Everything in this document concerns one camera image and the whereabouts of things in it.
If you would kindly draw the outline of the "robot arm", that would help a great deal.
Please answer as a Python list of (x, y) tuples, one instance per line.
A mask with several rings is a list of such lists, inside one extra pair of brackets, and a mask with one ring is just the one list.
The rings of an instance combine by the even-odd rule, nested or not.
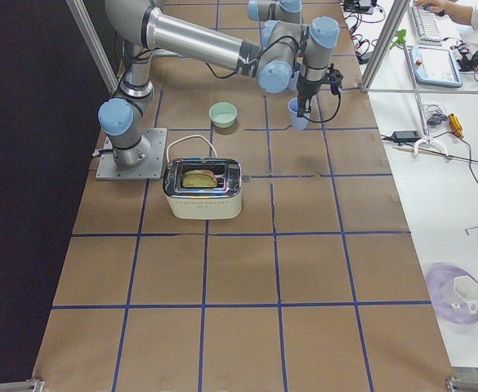
[(220, 33), (163, 13), (154, 1), (107, 1), (109, 22), (123, 37), (125, 74), (112, 99), (98, 111), (101, 128), (113, 149), (113, 162), (124, 171), (152, 161), (156, 143), (140, 129), (139, 121), (153, 93), (152, 52), (164, 49), (234, 75), (255, 78), (260, 88), (278, 94), (297, 80), (297, 114), (311, 111), (311, 100), (324, 84), (342, 85), (342, 74), (331, 63), (340, 27), (321, 16), (302, 23), (299, 1), (251, 1), (250, 20), (261, 21), (261, 42)]
[(302, 22), (301, 0), (249, 0), (247, 11), (250, 20), (279, 20), (294, 24)]

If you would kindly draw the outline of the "person hand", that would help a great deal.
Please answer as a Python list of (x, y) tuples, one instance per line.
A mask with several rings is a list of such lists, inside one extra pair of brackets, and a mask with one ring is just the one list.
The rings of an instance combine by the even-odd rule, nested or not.
[(444, 13), (446, 0), (414, 0), (413, 5), (417, 8), (421, 8), (424, 11), (433, 12), (436, 14)]

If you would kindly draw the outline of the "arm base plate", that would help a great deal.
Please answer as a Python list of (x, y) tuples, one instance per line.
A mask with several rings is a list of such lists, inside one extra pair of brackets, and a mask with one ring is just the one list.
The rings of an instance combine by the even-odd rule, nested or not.
[(96, 169), (97, 180), (160, 180), (165, 165), (166, 128), (142, 128), (140, 142), (131, 149), (115, 149), (105, 138)]

